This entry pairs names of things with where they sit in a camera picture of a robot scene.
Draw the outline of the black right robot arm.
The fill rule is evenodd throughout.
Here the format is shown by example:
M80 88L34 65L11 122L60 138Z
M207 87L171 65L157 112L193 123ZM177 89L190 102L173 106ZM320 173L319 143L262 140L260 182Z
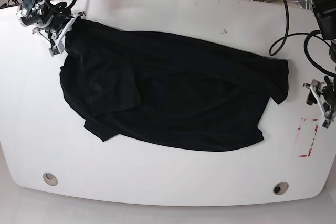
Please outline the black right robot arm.
M73 13L71 9L77 0L52 4L51 0L22 0L17 11L17 18L21 25L34 26L32 32L50 44L52 56L65 50L62 39L71 31L72 24L85 12Z

